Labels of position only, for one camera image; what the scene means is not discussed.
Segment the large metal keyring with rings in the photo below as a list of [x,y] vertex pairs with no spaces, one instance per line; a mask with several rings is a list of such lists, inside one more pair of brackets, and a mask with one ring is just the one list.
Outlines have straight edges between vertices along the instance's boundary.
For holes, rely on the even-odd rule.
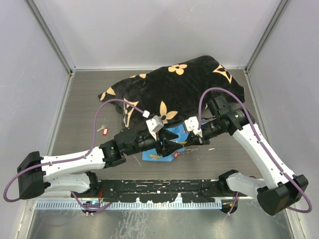
[[192,153],[196,150],[198,150],[197,146],[189,146],[189,147],[184,147],[184,148],[178,150],[178,153],[179,154],[188,154],[188,153]]

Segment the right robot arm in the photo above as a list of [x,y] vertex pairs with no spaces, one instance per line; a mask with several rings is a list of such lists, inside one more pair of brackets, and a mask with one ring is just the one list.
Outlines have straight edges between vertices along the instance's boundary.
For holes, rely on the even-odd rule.
[[197,117],[184,121],[194,142],[203,144],[208,140],[228,133],[245,149],[255,163],[262,179],[245,176],[237,170],[229,170],[218,177],[218,189],[224,196],[242,193],[254,198],[268,215],[289,209],[304,198],[309,184],[304,175],[296,175],[274,152],[263,137],[245,106],[232,109],[223,96],[210,100],[209,109],[215,119],[201,124]]

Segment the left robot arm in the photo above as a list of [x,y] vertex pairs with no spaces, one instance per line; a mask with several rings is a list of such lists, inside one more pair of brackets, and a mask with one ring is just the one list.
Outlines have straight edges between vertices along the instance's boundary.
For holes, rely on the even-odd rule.
[[183,147],[176,133],[161,129],[155,135],[141,135],[124,128],[114,139],[100,146],[59,156],[40,156],[31,152],[17,168],[21,200],[39,197],[47,192],[71,191],[95,197],[100,185],[91,170],[116,167],[126,162],[127,155],[154,149],[159,156],[169,156]]

